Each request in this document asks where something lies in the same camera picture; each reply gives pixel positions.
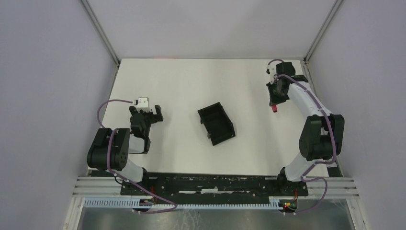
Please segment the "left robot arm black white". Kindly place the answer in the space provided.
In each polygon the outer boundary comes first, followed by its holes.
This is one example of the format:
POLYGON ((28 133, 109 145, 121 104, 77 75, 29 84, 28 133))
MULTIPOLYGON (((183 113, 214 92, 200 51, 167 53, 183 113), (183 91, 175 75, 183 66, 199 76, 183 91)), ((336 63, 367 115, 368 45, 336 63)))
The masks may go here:
POLYGON ((87 155, 90 168, 108 171, 124 180, 133 181, 132 189, 138 195, 150 190, 150 181, 143 178, 146 169, 129 160, 130 154, 147 154, 150 148, 151 126, 163 121, 160 105, 155 105, 156 113, 150 109, 130 106, 130 127, 99 128, 87 155))

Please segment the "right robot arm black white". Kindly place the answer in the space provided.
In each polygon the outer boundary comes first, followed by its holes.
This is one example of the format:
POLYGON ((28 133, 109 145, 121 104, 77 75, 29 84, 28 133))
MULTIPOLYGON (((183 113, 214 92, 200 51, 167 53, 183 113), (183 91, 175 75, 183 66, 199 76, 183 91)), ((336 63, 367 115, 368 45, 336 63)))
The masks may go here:
POLYGON ((304 75, 296 74, 292 62, 277 61, 267 74, 271 81, 266 84, 270 95, 270 107, 277 112, 277 106, 288 100, 294 102, 305 118, 299 137, 299 153, 290 164, 283 167, 277 176, 277 191, 290 195, 296 185, 306 183, 306 176, 318 165, 333 164, 341 152, 345 119, 327 109, 311 89, 304 75))

